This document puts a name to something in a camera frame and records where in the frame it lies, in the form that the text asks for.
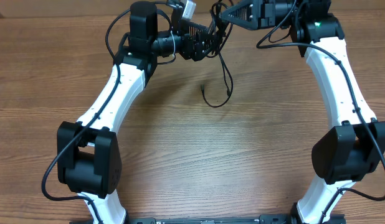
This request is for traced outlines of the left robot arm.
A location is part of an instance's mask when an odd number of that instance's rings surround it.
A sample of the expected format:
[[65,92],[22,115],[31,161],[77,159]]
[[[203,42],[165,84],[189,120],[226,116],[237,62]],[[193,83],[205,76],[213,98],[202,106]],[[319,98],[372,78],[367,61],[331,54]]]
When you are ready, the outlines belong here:
[[117,51],[111,51],[113,66],[107,84],[93,105],[74,122],[57,130],[57,156],[50,167],[59,182],[83,200],[92,223],[126,223],[128,214],[116,188],[122,172],[117,134],[136,97],[145,89],[158,66],[158,58],[172,63],[176,55],[200,61],[221,44],[219,21],[211,14],[209,26],[191,21],[192,1],[166,1],[173,9],[166,16],[168,29],[158,29],[164,16],[159,2],[134,2],[125,14],[130,30]]

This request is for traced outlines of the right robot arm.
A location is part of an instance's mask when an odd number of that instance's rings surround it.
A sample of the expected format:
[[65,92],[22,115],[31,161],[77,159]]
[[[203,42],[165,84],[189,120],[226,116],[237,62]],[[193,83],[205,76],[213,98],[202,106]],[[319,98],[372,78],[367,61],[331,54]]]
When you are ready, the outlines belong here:
[[288,29],[291,45],[311,68],[328,116],[328,132],[313,146],[315,176],[290,213],[261,215],[260,223],[344,223],[333,214],[340,198],[355,183],[385,171],[385,121],[364,99],[349,63],[345,34],[324,0],[241,1],[222,20],[248,30]]

